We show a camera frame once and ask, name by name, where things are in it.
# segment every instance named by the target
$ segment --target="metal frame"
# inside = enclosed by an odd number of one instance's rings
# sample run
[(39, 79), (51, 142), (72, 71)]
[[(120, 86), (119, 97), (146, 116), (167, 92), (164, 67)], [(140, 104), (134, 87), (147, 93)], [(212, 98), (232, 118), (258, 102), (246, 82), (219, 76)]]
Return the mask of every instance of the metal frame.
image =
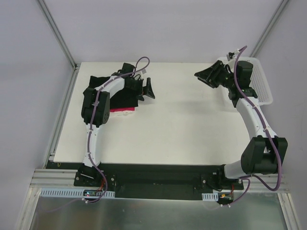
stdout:
[[(54, 158), (54, 152), (56, 150), (60, 133), (62, 130), (62, 126), (65, 120), (66, 112), (68, 109), (68, 105), (71, 99), (72, 91), (76, 82), (76, 78), (79, 72), (80, 64), (76, 64), (62, 35), (59, 31), (46, 3), (44, 0), (36, 0), (40, 9), (42, 10), (42, 13), (44, 14), (47, 23), (49, 24), (56, 40), (59, 43), (59, 46), (63, 50), (67, 60), (73, 67), (73, 74), (71, 76), (71, 80), (69, 83), (69, 86), (66, 91), (65, 98), (63, 100), (62, 106), (61, 106), (61, 112), (57, 119), (57, 125), (54, 130), (54, 134), (50, 143), (50, 146), (48, 148), (48, 152), (46, 155), (45, 160), (45, 166), (49, 160), (53, 160)], [(250, 56), (256, 57), (261, 48), (263, 47), (264, 42), (266, 41), (269, 34), (272, 32), (272, 29), (278, 22), (279, 18), (281, 17), (282, 13), (288, 6), (288, 3), (290, 0), (282, 0), (280, 4), (278, 5), (276, 11), (274, 12), (273, 16), (271, 17), (268, 25), (265, 27), (263, 33), (261, 34), (259, 40), (257, 41), (256, 45), (254, 46)], [(34, 217), (35, 208), (37, 205), (37, 201), (39, 198), (39, 195), (41, 193), (41, 188), (72, 188), (76, 189), (76, 187), (73, 186), (74, 178), (76, 174), (76, 170), (49, 170), (49, 169), (37, 169), (34, 172), (26, 200), (22, 209), (21, 216), (17, 223), (17, 229), (23, 229), (28, 230), (31, 226), (32, 219)], [(265, 176), (264, 180), (267, 183), (274, 183), (276, 181), (276, 175), (272, 176)], [(89, 187), (78, 187), (77, 189), (87, 189)], [(252, 179), (252, 184), (250, 187), (249, 192), (252, 193), (262, 193), (266, 192), (268, 193), (268, 190), (265, 190), (262, 184), (255, 179)], [(293, 206), (291, 195), (289, 194), (289, 189), (287, 187), (287, 183), (283, 182), (281, 185), (281, 189), (279, 190), (278, 194), (281, 207), (283, 210), (283, 215), (287, 224), (287, 227), (290, 230), (298, 230), (300, 229), (298, 218)]]

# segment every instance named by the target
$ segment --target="white wall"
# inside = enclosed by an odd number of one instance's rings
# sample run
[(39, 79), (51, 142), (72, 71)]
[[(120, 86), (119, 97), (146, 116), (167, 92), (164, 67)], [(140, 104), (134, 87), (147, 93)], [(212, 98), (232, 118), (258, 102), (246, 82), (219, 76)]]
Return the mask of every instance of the white wall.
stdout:
[(0, 3), (0, 229), (15, 228), (72, 69), (34, 0)]
[(46, 0), (76, 62), (214, 62), (249, 54), (280, 0)]
[(274, 102), (265, 114), (289, 149), (283, 171), (303, 229), (307, 174), (307, 1), (292, 0), (259, 53)]

